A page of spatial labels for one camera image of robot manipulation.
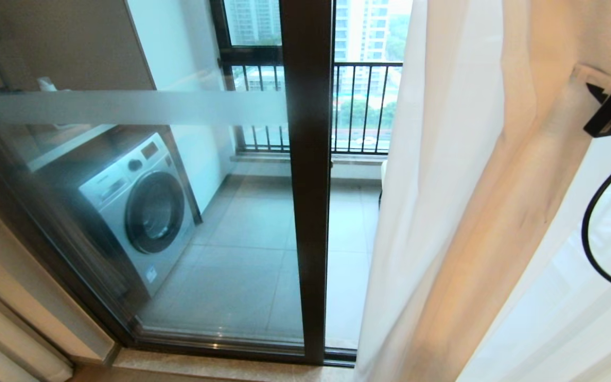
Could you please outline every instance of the sheer curtain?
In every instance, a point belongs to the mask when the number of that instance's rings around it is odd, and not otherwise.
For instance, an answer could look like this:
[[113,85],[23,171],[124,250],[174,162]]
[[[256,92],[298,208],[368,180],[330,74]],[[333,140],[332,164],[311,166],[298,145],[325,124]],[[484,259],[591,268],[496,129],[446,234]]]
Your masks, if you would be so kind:
[[[558,370],[611,324],[562,309],[611,287],[580,268],[559,297],[541,276],[611,171],[611,140],[582,131],[598,103],[577,63],[611,75],[611,2],[414,2],[356,380],[570,380],[611,359]],[[571,306],[511,345],[535,283]]]

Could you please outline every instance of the dark metal frame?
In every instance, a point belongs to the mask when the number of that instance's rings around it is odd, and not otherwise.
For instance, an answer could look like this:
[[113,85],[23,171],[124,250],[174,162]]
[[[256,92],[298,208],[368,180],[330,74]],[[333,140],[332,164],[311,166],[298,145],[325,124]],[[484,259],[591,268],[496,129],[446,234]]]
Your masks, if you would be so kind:
[[[212,7],[218,0],[211,0]],[[303,355],[300,346],[251,343],[250,341],[220,341],[214,343],[204,337],[186,337],[182,341],[163,336],[136,333],[123,320],[120,312],[109,305],[86,282],[77,269],[62,256],[70,249],[64,240],[51,239],[53,225],[37,220],[25,203],[26,194],[20,194],[25,179],[19,174],[19,160],[8,157],[0,146],[0,216],[17,238],[34,254],[46,270],[70,293],[112,338],[128,348],[155,351],[174,351],[218,358],[242,358],[271,362],[325,363],[325,297],[327,270],[327,219],[329,216],[330,172],[330,114],[331,114],[331,43],[333,40],[333,0],[310,2],[281,1],[282,36],[286,97],[289,112],[291,140],[291,168],[296,223],[296,247],[299,258],[301,283],[301,311],[303,314]],[[308,29],[309,34],[301,31]],[[242,49],[221,51],[236,54],[232,63],[244,63]],[[252,59],[258,53],[271,56],[274,63],[282,63],[282,48],[271,50],[252,47]],[[354,353],[332,350],[330,362],[350,366]]]

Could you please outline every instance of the balcony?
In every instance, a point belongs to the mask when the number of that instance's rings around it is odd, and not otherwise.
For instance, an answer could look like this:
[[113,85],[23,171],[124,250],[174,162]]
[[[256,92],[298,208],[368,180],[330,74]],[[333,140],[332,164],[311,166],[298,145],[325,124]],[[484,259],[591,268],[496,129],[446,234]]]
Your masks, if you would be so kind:
[[[236,91],[284,89],[284,67],[233,66]],[[334,63],[331,152],[387,155],[402,63]],[[238,153],[289,151],[289,127],[235,126]]]

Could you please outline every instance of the washing machine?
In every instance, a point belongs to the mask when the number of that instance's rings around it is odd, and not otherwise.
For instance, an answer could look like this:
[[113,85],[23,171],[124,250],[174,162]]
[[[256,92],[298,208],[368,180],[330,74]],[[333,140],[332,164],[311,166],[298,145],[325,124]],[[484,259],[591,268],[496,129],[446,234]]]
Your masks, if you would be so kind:
[[153,297],[190,241],[192,212],[159,133],[78,187]]

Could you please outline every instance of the beige curtain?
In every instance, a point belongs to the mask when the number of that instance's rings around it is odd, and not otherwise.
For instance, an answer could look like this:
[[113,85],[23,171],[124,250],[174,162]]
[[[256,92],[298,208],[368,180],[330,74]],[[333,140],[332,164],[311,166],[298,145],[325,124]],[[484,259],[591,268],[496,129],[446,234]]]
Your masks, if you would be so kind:
[[[409,29],[356,380],[453,381],[485,348],[591,144],[599,104],[575,66],[611,76],[611,2],[417,1]],[[535,380],[520,360],[471,380]]]
[[0,381],[62,382],[70,377],[70,362],[0,303]]

